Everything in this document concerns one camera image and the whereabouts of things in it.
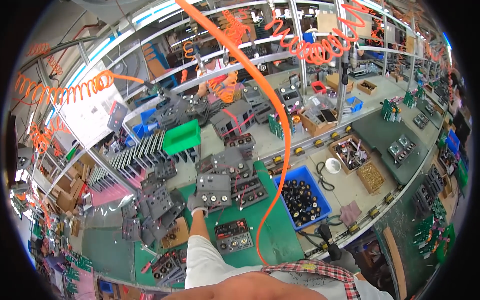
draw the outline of wooden box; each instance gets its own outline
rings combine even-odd
[[[335,147],[336,147],[339,143],[346,142],[346,141],[348,141],[349,139],[352,139],[352,141],[353,141],[355,144],[357,144],[357,145],[359,144],[358,138],[357,138],[355,135],[351,134],[351,135],[347,135],[347,136],[344,137],[343,139],[339,139],[338,141],[331,143],[330,146],[328,147],[328,149],[330,150],[330,153],[332,153],[333,157],[341,161],[342,169],[343,169],[343,171],[345,172],[345,174],[347,174],[347,175],[353,173],[353,172],[356,171],[358,168],[355,168],[355,169],[352,169],[352,170],[348,169],[348,167],[347,167],[347,165],[345,165],[344,161],[338,157],[337,152],[335,151]],[[370,152],[370,150],[367,149],[363,143],[360,144],[360,148],[361,148],[361,150],[363,150],[363,151],[365,151],[365,152],[367,153],[367,162],[369,162],[370,159],[371,159],[371,156],[370,156],[370,153],[371,153],[371,152]]]
[[[309,135],[312,137],[319,136],[324,134],[325,132],[329,131],[330,129],[334,128],[338,122],[328,124],[327,122],[323,122],[320,125],[316,125],[315,123],[312,122],[309,118],[307,118],[305,115],[305,110],[301,110],[298,114],[300,117],[302,126],[305,128],[305,130],[308,132]],[[335,110],[332,110],[333,115],[336,117],[337,113]]]
[[[379,177],[381,178],[381,184],[378,186],[378,187],[372,187],[368,181],[366,180],[366,178],[364,177],[363,173],[362,173],[362,169],[363,168],[373,168],[375,169],[377,172],[378,172],[378,175]],[[375,164],[371,161],[367,162],[365,165],[363,165],[362,167],[358,168],[357,170],[357,175],[358,177],[360,178],[360,181],[363,183],[363,185],[365,186],[365,189],[367,189],[368,193],[369,194],[373,194],[374,192],[376,192],[379,188],[381,188],[381,186],[385,183],[385,177],[383,177],[383,175],[380,173],[379,169],[375,166]]]
[[[336,92],[338,92],[338,83],[339,83],[339,80],[340,80],[340,76],[338,75],[338,73],[333,73],[332,75],[327,75],[326,77],[326,81],[327,81],[327,84],[332,88],[334,89]],[[348,79],[348,84],[347,84],[347,93],[351,93],[352,90],[353,90],[353,81],[350,80],[350,78]]]
[[[374,89],[371,91],[369,90],[368,88],[362,86],[363,83],[366,83],[366,84],[369,84],[370,86],[373,86]],[[359,83],[357,83],[357,89],[361,90],[362,92],[366,93],[366,94],[369,94],[370,96],[371,95],[375,95],[377,93],[377,85],[376,84],[373,84],[371,83],[370,81],[367,81],[367,80],[362,80],[360,81]]]

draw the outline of cloth rag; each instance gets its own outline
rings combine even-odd
[[[347,206],[342,206],[340,208],[340,221],[345,224],[345,226],[352,225],[357,221],[358,217],[361,215],[361,210],[356,201],[353,201]]]

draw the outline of gloved hand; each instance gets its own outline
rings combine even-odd
[[[208,217],[208,208],[205,207],[205,202],[202,199],[196,197],[196,193],[188,197],[187,207],[192,212],[192,216],[194,212],[203,210],[204,216]]]
[[[353,274],[360,272],[360,268],[357,265],[355,258],[353,258],[353,255],[345,249],[340,249],[340,251],[342,252],[342,257],[337,261],[331,262],[330,264],[344,268]]]

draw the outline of red checkered shirt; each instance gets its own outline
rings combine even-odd
[[[298,272],[311,273],[342,281],[345,285],[348,300],[360,300],[360,293],[357,291],[355,285],[355,277],[353,273],[331,264],[326,264],[322,261],[300,261],[296,263],[284,263],[273,266],[264,266],[262,272],[271,274],[275,271],[280,272]]]

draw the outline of green plastic bin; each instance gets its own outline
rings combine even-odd
[[[163,150],[168,155],[174,155],[200,145],[200,126],[198,120],[193,120],[167,131],[163,140]]]

